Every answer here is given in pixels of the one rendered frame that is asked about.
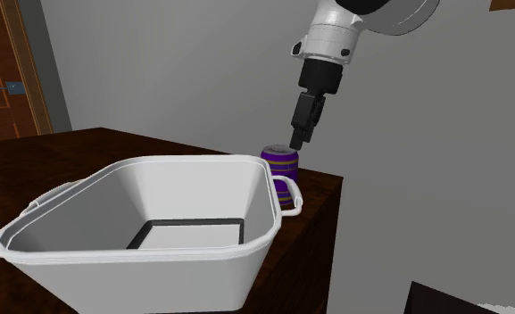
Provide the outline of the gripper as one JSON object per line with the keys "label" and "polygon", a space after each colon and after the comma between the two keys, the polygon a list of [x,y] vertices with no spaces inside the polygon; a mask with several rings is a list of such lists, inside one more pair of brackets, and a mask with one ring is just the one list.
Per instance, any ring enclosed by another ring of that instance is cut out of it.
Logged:
{"label": "gripper", "polygon": [[310,143],[315,127],[320,121],[326,97],[335,95],[343,77],[343,66],[337,63],[307,58],[303,62],[298,86],[321,96],[314,97],[305,92],[299,95],[291,121],[293,135],[290,147],[299,151],[303,143]]}

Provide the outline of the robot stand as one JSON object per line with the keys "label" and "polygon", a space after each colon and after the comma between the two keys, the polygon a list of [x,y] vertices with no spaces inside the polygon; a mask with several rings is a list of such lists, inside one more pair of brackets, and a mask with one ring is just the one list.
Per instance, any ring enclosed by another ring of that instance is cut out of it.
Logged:
{"label": "robot stand", "polygon": [[498,314],[426,285],[411,282],[403,314]]}

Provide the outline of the purple can with yellow stripes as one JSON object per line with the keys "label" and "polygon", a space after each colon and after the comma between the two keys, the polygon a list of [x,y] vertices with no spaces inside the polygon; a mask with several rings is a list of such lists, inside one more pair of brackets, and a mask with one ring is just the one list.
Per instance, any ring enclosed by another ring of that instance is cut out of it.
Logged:
{"label": "purple can with yellow stripes", "polygon": [[[283,176],[291,178],[295,182],[298,177],[299,155],[294,149],[285,145],[267,145],[262,149],[261,158],[270,165],[273,176]],[[287,184],[281,180],[274,181],[281,205],[288,205],[293,202]]]}

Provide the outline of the dark wooden table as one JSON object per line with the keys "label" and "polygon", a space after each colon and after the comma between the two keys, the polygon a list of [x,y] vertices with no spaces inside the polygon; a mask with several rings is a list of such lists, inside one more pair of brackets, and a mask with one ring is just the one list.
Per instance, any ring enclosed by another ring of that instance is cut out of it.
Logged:
{"label": "dark wooden table", "polygon": [[[108,128],[0,141],[0,228],[47,190],[115,161],[206,152]],[[327,314],[343,179],[299,169],[298,185],[302,213],[283,221],[245,306],[227,314]],[[0,259],[0,314],[76,312]]]}

